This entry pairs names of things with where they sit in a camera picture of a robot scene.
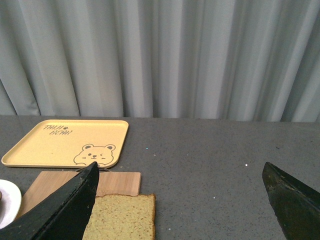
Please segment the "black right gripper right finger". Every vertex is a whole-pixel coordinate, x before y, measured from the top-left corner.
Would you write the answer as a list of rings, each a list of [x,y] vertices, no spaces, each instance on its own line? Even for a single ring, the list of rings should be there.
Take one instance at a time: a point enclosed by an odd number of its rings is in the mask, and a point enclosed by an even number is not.
[[[320,238],[320,193],[270,162],[262,171],[269,203],[288,240]]]

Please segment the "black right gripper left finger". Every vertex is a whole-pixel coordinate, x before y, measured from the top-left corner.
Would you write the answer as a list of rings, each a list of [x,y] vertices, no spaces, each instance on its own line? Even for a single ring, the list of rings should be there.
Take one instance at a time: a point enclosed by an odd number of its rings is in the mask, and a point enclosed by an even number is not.
[[[92,214],[99,183],[91,163],[29,212],[0,231],[2,240],[81,240]]]

